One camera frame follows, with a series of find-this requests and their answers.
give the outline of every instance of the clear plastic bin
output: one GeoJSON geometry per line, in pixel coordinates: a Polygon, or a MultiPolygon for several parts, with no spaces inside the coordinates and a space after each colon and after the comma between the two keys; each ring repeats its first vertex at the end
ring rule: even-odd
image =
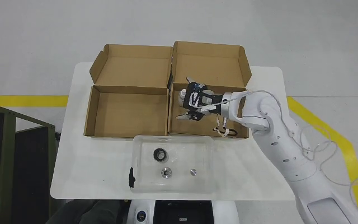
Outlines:
{"type": "Polygon", "coordinates": [[[210,137],[136,136],[133,139],[132,192],[211,193],[213,191],[213,140],[210,137]],[[167,158],[158,162],[154,151],[162,148],[167,158]],[[170,168],[168,178],[162,170],[170,168]]]}

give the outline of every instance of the yellow floor line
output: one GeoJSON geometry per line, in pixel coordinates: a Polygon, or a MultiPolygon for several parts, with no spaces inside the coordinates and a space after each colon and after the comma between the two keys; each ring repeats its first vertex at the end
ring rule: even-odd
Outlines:
{"type": "MultiPolygon", "coordinates": [[[[354,181],[356,178],[358,178],[358,160],[355,155],[353,144],[348,141],[344,136],[336,132],[324,121],[320,120],[311,111],[302,106],[299,102],[294,100],[292,97],[287,97],[287,102],[290,110],[292,110],[295,114],[301,117],[304,121],[306,121],[310,125],[318,125],[320,127],[323,127],[331,135],[331,139],[338,144],[339,148],[343,153],[343,158],[350,180],[354,181]]],[[[325,131],[319,128],[316,128],[316,130],[328,138],[327,133],[325,131]]],[[[355,195],[356,202],[358,202],[357,185],[353,187],[353,192],[355,195]]]]}
{"type": "Polygon", "coordinates": [[[2,107],[62,108],[68,96],[0,96],[2,107]]]}
{"type": "MultiPolygon", "coordinates": [[[[0,106],[2,107],[66,107],[68,96],[0,96],[0,106]]],[[[358,160],[352,143],[345,137],[336,132],[328,124],[320,120],[312,112],[294,100],[287,97],[288,106],[295,114],[301,117],[310,125],[318,125],[327,130],[333,141],[337,142],[342,150],[347,172],[351,181],[358,178],[358,160]]],[[[317,129],[324,136],[327,134],[317,129]]],[[[358,186],[354,186],[354,194],[358,202],[358,186]]]]}

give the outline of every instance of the screw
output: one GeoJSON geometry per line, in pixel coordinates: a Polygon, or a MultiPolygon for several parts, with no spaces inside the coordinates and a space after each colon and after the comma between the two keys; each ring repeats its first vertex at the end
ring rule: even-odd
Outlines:
{"type": "Polygon", "coordinates": [[[145,220],[145,218],[147,217],[147,214],[145,214],[144,211],[140,211],[136,214],[136,219],[139,221],[139,222],[143,222],[145,220]]]}
{"type": "Polygon", "coordinates": [[[196,170],[195,170],[195,169],[191,169],[191,170],[190,170],[190,175],[196,176],[196,170]]]}

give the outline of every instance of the table surface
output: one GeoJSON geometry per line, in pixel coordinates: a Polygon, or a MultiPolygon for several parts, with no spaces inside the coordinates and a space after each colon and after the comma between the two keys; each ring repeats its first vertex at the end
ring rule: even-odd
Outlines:
{"type": "MultiPolygon", "coordinates": [[[[214,138],[212,194],[132,193],[128,185],[132,139],[83,135],[93,85],[92,63],[75,67],[50,194],[58,199],[294,200],[285,179],[253,140],[214,138]]],[[[249,90],[275,94],[288,113],[282,70],[251,66],[249,90]]]]}

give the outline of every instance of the cardboard box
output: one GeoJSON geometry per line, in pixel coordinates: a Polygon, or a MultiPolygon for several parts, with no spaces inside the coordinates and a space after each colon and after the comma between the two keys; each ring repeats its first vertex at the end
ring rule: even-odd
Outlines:
{"type": "MultiPolygon", "coordinates": [[[[223,94],[244,91],[251,78],[251,71],[242,46],[177,41],[174,44],[172,75],[168,131],[176,134],[220,136],[213,131],[216,126],[215,115],[204,116],[199,122],[175,119],[187,111],[178,104],[179,92],[188,85],[186,77],[208,85],[217,94],[223,94]]],[[[237,138],[248,137],[248,129],[238,123],[227,122],[227,127],[238,132],[237,138]]]]}
{"type": "Polygon", "coordinates": [[[173,48],[105,45],[89,73],[85,136],[166,136],[173,48]]]}

